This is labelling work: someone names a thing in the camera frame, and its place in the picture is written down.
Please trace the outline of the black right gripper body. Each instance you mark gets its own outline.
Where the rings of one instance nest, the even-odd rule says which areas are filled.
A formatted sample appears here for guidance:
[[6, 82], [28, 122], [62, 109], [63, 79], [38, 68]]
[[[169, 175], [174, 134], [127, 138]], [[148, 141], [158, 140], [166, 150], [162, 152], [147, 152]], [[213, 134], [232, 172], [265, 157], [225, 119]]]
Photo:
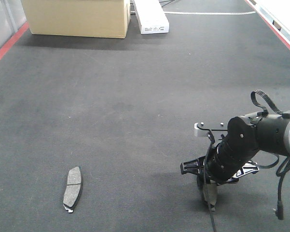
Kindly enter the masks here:
[[258, 144], [250, 136], [226, 135], [217, 143], [214, 135], [207, 135], [207, 153], [180, 164], [181, 174], [194, 174], [201, 182], [217, 185], [232, 184], [248, 174], [256, 174], [259, 167], [251, 159], [259, 152]]

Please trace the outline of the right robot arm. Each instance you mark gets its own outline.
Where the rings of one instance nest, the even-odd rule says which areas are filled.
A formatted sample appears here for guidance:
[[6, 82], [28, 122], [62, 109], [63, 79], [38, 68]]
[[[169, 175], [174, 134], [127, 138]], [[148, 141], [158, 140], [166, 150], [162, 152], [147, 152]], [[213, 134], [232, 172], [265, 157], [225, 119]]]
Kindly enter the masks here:
[[262, 115], [255, 112], [230, 119], [227, 126], [210, 129], [207, 124], [195, 124], [197, 136], [210, 140], [205, 156], [180, 165], [182, 174], [194, 174], [208, 183], [236, 183], [239, 178], [255, 174], [261, 168], [252, 162], [259, 152], [285, 156], [277, 175], [284, 177], [290, 170], [290, 111]]

